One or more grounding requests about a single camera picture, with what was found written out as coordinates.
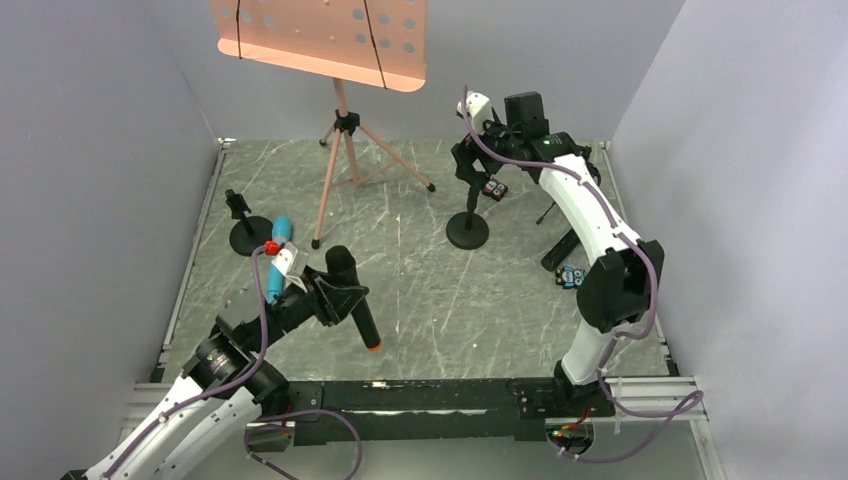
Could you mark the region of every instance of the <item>black round base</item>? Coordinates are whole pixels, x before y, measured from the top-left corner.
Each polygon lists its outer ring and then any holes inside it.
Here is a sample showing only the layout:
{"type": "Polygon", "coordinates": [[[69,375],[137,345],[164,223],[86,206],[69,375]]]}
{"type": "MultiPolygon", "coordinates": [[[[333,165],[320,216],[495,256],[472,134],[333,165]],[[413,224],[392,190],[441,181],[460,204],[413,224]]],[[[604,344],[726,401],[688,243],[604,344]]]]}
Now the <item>black round base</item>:
{"type": "Polygon", "coordinates": [[[489,225],[486,220],[476,213],[471,214],[471,228],[465,229],[465,219],[468,213],[460,212],[452,216],[448,220],[448,226],[445,233],[448,235],[448,240],[456,248],[462,250],[475,250],[486,244],[489,239],[489,225]]]}
{"type": "Polygon", "coordinates": [[[253,228],[253,235],[247,234],[242,222],[230,230],[230,246],[243,257],[249,257],[256,247],[271,240],[271,229],[274,227],[271,220],[265,217],[247,217],[247,221],[253,228]]]}

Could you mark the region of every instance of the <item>red connector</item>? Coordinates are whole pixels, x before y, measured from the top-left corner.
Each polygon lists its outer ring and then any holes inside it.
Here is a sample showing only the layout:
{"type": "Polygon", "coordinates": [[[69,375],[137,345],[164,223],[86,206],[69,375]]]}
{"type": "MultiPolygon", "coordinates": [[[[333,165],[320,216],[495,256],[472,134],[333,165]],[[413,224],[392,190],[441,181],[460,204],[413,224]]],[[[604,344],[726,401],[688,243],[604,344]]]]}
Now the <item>red connector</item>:
{"type": "Polygon", "coordinates": [[[265,255],[276,255],[280,253],[280,250],[282,249],[283,247],[281,247],[279,243],[273,240],[268,240],[267,242],[265,242],[265,255]]]}

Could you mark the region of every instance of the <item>black elastic cord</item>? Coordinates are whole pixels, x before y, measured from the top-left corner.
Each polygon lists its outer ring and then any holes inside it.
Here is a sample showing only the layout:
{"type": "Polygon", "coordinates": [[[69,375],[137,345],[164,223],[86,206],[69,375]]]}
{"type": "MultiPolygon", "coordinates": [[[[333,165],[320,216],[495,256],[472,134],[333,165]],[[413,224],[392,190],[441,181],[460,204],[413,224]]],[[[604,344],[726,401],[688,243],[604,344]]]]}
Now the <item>black elastic cord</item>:
{"type": "Polygon", "coordinates": [[[368,0],[362,0],[362,3],[365,5],[365,19],[368,20],[368,33],[371,34],[371,45],[374,47],[374,56],[377,57],[377,68],[380,69],[380,79],[383,80],[383,88],[388,90],[386,87],[386,77],[383,76],[383,65],[380,63],[380,52],[377,51],[377,40],[374,39],[374,29],[371,28],[371,15],[368,13],[368,0]]]}
{"type": "Polygon", "coordinates": [[[236,3],[236,40],[239,44],[239,59],[241,56],[241,22],[239,22],[239,13],[241,12],[241,0],[236,3]]]}

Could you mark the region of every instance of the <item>music stand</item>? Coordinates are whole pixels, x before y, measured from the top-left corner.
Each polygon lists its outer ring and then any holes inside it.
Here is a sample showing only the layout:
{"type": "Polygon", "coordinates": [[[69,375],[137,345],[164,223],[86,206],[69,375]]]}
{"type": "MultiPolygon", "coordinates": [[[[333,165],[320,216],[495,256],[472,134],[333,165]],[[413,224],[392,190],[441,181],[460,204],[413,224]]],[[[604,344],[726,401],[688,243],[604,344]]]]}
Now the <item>music stand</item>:
{"type": "Polygon", "coordinates": [[[424,85],[427,0],[209,0],[227,55],[325,75],[333,79],[338,109],[319,140],[327,145],[335,132],[312,248],[320,246],[321,227],[331,188],[367,182],[401,165],[429,191],[424,175],[348,109],[344,80],[400,92],[424,85]],[[351,135],[360,128],[393,162],[360,177],[351,135]],[[351,178],[333,183],[336,158],[344,137],[351,178]]]}

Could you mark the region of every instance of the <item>blue cylinder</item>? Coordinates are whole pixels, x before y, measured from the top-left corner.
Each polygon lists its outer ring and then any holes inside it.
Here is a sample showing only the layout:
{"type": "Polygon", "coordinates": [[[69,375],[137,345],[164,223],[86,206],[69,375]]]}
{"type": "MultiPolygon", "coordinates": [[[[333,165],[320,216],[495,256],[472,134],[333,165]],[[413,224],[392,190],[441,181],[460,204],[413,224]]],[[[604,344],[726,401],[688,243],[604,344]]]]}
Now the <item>blue cylinder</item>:
{"type": "MultiPolygon", "coordinates": [[[[291,238],[291,220],[286,216],[279,216],[274,220],[274,227],[271,229],[271,240],[279,243],[281,246],[291,238]]],[[[273,303],[274,298],[283,293],[286,286],[283,274],[271,265],[271,271],[268,273],[268,287],[266,288],[266,300],[268,303],[273,303]]]]}

